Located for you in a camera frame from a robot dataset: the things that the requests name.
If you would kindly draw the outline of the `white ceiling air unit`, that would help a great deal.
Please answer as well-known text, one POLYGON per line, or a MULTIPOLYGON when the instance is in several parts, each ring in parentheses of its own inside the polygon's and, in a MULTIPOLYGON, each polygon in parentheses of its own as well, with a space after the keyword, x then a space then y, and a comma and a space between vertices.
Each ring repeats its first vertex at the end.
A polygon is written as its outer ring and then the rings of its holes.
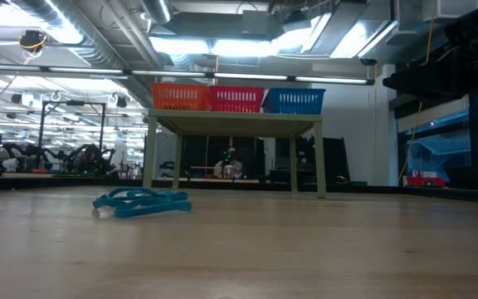
POLYGON ((423 22, 460 17, 478 8, 478 0, 403 0, 411 17, 423 22))

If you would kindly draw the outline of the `red cart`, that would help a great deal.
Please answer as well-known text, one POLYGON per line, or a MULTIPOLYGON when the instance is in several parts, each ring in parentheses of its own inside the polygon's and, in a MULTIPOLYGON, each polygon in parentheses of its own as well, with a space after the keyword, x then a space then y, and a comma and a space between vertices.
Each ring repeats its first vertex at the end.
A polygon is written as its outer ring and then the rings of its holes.
POLYGON ((442 178, 422 177, 422 176, 405 176, 403 184, 406 187, 423 187, 423 188, 445 188, 446 181, 442 178))

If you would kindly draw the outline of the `black cabinet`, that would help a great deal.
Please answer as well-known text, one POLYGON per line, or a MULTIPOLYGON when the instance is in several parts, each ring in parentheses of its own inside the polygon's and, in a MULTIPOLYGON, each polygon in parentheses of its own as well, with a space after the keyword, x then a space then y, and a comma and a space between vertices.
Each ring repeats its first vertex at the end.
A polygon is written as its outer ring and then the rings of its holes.
MULTIPOLYGON (((298 137, 295 140, 298 184, 316 183, 315 138, 298 137)), ((350 182, 348 158, 344 139, 323 138, 324 172, 327 184, 348 184, 350 182)), ((290 182, 290 142, 276 139, 274 169, 271 180, 276 183, 290 182)))

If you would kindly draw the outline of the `blue plastic basket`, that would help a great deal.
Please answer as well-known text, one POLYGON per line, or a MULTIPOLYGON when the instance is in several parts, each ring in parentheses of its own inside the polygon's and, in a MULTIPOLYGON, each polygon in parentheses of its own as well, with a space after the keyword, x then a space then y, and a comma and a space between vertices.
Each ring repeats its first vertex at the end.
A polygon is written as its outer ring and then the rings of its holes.
POLYGON ((261 105, 265 113, 320 115, 326 89, 272 88, 261 105))

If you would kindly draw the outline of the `red plastic basket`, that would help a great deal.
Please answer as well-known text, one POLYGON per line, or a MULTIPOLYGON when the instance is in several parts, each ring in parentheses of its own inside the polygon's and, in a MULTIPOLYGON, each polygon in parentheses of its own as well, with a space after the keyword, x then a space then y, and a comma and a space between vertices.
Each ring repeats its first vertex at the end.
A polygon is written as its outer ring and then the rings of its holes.
POLYGON ((249 86, 209 86, 212 111, 259 113, 265 89, 249 86))

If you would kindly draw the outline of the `pale green small riser table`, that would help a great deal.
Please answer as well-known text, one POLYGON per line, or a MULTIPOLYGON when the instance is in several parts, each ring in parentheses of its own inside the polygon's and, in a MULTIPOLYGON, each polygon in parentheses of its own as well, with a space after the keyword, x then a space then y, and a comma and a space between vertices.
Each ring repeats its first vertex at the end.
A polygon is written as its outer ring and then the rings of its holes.
POLYGON ((185 135, 287 138, 290 143, 291 190, 298 190, 295 139, 314 131, 317 196, 326 197, 323 117, 321 115, 287 115, 271 113, 239 113, 201 110, 149 110, 148 133, 145 139, 143 186, 150 188, 154 179, 157 132, 162 125, 177 137, 173 188, 179 188, 181 144, 185 135))

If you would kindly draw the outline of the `person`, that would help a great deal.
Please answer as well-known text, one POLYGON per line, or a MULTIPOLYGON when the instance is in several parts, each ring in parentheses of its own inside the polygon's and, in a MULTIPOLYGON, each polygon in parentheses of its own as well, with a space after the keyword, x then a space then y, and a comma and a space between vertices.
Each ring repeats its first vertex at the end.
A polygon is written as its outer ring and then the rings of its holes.
POLYGON ((213 176, 224 179, 239 179, 242 176, 243 164, 237 158, 235 148, 228 148, 213 168, 213 176))

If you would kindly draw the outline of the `orange plastic basket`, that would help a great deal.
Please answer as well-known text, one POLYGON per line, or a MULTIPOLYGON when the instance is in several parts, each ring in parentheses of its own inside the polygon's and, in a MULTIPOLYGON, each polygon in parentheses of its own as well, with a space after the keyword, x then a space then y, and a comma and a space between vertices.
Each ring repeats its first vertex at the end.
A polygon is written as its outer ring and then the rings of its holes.
POLYGON ((210 110, 208 86, 155 82, 151 84, 156 110, 210 110))

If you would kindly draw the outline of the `LED light bar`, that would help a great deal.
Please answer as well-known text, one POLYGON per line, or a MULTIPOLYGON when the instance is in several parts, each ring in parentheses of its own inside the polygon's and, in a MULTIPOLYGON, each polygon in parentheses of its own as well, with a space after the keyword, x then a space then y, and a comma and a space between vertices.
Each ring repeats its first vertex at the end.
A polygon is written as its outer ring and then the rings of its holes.
POLYGON ((293 75, 269 75, 230 73, 215 71, 161 71, 161 70, 131 70, 131 69, 104 69, 104 68, 81 68, 68 66, 29 66, 0 64, 0 72, 26 72, 26 73, 52 73, 52 74, 76 74, 79 76, 98 76, 114 79, 127 79, 129 76, 159 76, 177 77, 189 79, 236 79, 254 81, 284 81, 302 83, 340 84, 353 86, 371 86, 374 79, 348 78, 348 77, 322 77, 322 76, 293 76, 293 75))

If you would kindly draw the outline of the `black aluminium table frame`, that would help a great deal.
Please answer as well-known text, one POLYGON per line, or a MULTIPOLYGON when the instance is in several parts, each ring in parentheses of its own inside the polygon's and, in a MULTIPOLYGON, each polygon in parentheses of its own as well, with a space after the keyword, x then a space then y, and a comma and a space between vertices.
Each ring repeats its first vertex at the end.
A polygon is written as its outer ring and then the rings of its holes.
MULTIPOLYGON (((109 187, 140 187, 142 180, 111 179, 100 177, 0 177, 0 189, 39 189, 75 186, 109 186, 109 187)), ((247 191, 290 191, 289 184, 260 184, 246 182, 223 181, 182 181, 182 189, 225 189, 247 191)), ((437 199, 464 200, 478 203, 478 190, 472 189, 440 189, 420 187, 391 187, 391 186, 355 186, 331 184, 326 187, 328 193, 349 194, 404 194, 437 199)))

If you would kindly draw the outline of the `silver ventilation duct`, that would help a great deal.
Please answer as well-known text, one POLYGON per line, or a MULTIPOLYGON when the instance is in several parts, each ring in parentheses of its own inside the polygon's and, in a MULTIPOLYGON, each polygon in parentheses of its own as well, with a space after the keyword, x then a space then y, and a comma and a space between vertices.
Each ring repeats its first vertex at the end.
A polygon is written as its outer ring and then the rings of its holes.
POLYGON ((146 15, 153 23, 164 24, 173 18, 170 0, 140 0, 146 15))

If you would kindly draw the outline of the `black neighbouring rig frame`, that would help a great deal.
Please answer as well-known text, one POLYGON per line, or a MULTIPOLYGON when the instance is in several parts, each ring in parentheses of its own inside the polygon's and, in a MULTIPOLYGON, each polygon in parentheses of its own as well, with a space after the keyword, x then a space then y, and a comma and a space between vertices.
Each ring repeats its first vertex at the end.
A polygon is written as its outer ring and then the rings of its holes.
POLYGON ((42 103, 37 167, 55 174, 102 175, 111 152, 104 147, 106 104, 86 100, 42 103))

